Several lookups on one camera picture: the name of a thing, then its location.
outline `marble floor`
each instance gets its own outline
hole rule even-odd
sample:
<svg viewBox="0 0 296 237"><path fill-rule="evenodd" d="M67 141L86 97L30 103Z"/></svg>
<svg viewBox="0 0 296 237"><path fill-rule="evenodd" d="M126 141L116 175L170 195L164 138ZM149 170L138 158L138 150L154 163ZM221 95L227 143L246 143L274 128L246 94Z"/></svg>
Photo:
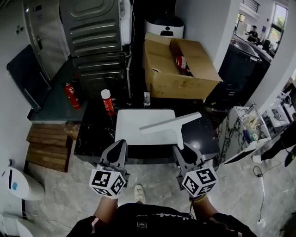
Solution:
<svg viewBox="0 0 296 237"><path fill-rule="evenodd" d="M281 151L262 171L281 163L287 155ZM233 215L260 237L279 236L279 230L296 208L296 162L284 164L264 174L265 200L262 224L257 224L262 203L261 180L253 174L255 164L250 157L219 167L219 183L209 197L222 213ZM93 166L70 157L68 173L30 164L29 174L42 183L46 195L42 201L26 201L26 212L36 215L29 219L39 225L50 237L65 237L78 220L93 215L99 200L89 186ZM188 194L180 191L175 179L178 168L174 164L127 165L131 174L128 187L123 189L119 205L134 202L133 188L141 183L147 203L169 206L181 212L189 211Z"/></svg>

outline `open cardboard box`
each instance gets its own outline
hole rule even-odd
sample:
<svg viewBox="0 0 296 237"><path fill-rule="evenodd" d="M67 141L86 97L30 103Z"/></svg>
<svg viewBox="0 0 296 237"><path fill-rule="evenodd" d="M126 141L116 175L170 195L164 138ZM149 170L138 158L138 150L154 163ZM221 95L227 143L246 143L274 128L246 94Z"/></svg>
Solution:
<svg viewBox="0 0 296 237"><path fill-rule="evenodd" d="M145 81L151 97L205 100L222 82L199 42L147 33L144 46ZM176 56L185 57L193 76L179 72Z"/></svg>

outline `marble box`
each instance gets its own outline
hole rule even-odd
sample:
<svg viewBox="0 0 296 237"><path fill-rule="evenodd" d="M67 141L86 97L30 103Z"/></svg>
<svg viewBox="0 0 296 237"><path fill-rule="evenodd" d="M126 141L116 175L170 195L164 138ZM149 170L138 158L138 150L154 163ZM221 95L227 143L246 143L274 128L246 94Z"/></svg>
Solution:
<svg viewBox="0 0 296 237"><path fill-rule="evenodd" d="M256 110L246 114L249 107L235 106L228 116L223 120L215 133L218 138L220 152L218 154L219 163L232 163L243 157L254 153L257 149L271 140L266 124L262 116ZM258 128L258 140L248 143L244 130L244 122L248 117L257 118L257 123L261 125Z"/></svg>

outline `person in background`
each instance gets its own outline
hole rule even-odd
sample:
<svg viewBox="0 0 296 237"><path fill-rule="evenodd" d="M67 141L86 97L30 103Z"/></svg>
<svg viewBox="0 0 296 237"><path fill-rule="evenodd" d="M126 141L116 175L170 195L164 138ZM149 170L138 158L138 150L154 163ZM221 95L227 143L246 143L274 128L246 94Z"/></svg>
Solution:
<svg viewBox="0 0 296 237"><path fill-rule="evenodd" d="M257 26L253 25L252 27L253 27L253 30L250 32L246 32L245 34L249 35L247 39L248 41L255 43L258 39Z"/></svg>
<svg viewBox="0 0 296 237"><path fill-rule="evenodd" d="M296 145L296 113L293 114L293 123L282 133L280 139L263 155L255 155L252 156L252 160L255 163L261 164L263 161L272 159L275 155L280 152L281 150L287 149ZM285 166L287 167L294 157L296 156L296 146L293 148L291 152L288 153Z"/></svg>
<svg viewBox="0 0 296 237"><path fill-rule="evenodd" d="M67 237L76 236L169 236L191 233L194 236L255 237L252 231L232 216L219 213L206 194L191 199L196 219L170 207L146 205L144 190L135 186L135 203L118 207L117 199L102 197L93 216L79 221Z"/></svg>

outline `white shoe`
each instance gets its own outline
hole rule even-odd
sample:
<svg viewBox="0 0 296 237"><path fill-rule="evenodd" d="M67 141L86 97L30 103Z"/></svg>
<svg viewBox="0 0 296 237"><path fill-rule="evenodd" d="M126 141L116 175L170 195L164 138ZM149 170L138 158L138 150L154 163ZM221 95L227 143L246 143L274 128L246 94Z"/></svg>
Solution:
<svg viewBox="0 0 296 237"><path fill-rule="evenodd" d="M143 189L142 185L140 185L140 184L137 184L135 186L135 200L136 200L136 202L141 202L143 204L146 204L144 189Z"/></svg>
<svg viewBox="0 0 296 237"><path fill-rule="evenodd" d="M252 161L257 164L262 164L261 155L252 156Z"/></svg>

